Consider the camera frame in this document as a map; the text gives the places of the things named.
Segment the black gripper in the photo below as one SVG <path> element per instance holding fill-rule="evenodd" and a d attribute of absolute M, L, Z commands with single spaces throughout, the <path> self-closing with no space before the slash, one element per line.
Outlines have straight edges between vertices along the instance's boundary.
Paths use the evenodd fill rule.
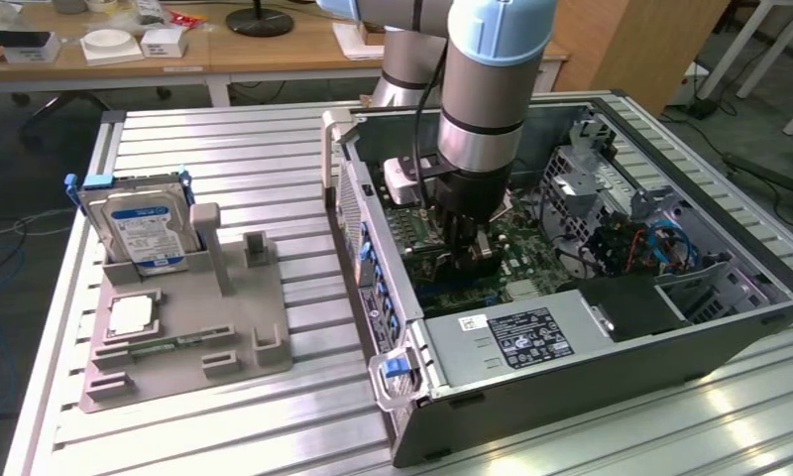
<path fill-rule="evenodd" d="M 500 207 L 511 178 L 512 167 L 488 173 L 455 169 L 435 179 L 433 203 L 439 221 L 448 218 L 488 223 Z"/>

